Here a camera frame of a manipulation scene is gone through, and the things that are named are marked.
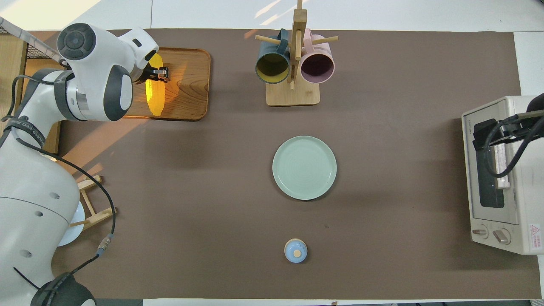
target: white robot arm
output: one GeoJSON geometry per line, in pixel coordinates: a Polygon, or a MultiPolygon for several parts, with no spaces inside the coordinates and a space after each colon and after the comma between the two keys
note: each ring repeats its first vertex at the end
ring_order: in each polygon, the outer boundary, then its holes
{"type": "MultiPolygon", "coordinates": [[[[72,70],[38,71],[21,107],[13,117],[7,116],[0,138],[0,305],[4,306],[95,305],[73,273],[55,278],[51,271],[53,253],[77,208],[77,184],[61,166],[29,146],[43,147],[44,136],[57,121],[119,120],[131,106],[133,82],[164,80],[168,74],[167,69],[148,65],[159,48],[142,29],[116,37],[76,23],[61,32],[57,47],[72,70]]],[[[95,257],[112,237],[104,239],[95,257]]]]}

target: plate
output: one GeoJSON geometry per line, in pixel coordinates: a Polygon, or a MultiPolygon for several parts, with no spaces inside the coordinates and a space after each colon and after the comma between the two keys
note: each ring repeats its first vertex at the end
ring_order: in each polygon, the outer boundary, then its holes
{"type": "MultiPolygon", "coordinates": [[[[85,211],[83,211],[83,205],[81,205],[81,202],[79,202],[79,204],[77,204],[76,212],[73,213],[73,218],[72,221],[70,221],[70,224],[81,222],[83,220],[85,220],[85,211]]],[[[68,229],[64,233],[63,238],[59,242],[59,246],[65,246],[68,243],[74,241],[79,236],[79,234],[81,234],[82,231],[83,224],[77,225],[75,227],[68,227],[68,229]]]]}
{"type": "Polygon", "coordinates": [[[274,155],[272,173],[288,196],[311,200],[323,195],[336,178],[336,158],[327,144],[311,136],[284,142],[274,155]]]}

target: blue round lid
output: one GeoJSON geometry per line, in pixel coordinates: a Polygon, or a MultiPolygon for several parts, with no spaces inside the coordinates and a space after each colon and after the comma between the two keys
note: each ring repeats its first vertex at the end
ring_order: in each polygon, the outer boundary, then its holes
{"type": "Polygon", "coordinates": [[[291,239],[285,244],[285,257],[290,262],[298,264],[303,262],[308,256],[308,248],[300,239],[291,239]]]}

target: cable connector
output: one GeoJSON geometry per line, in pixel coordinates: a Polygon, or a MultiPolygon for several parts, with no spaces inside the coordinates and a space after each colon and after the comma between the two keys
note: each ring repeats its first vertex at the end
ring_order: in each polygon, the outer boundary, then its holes
{"type": "Polygon", "coordinates": [[[98,250],[96,250],[96,255],[100,256],[108,248],[109,244],[112,242],[113,234],[108,234],[106,238],[102,239],[102,242],[98,245],[98,250]]]}

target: wooden tray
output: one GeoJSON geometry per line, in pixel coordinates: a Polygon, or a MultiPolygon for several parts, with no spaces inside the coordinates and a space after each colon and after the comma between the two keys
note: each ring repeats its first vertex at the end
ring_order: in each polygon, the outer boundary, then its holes
{"type": "Polygon", "coordinates": [[[145,97],[145,83],[134,86],[134,101],[125,118],[162,120],[202,119],[208,111],[211,59],[202,49],[160,48],[164,65],[170,69],[166,101],[160,116],[153,116],[145,97]]]}

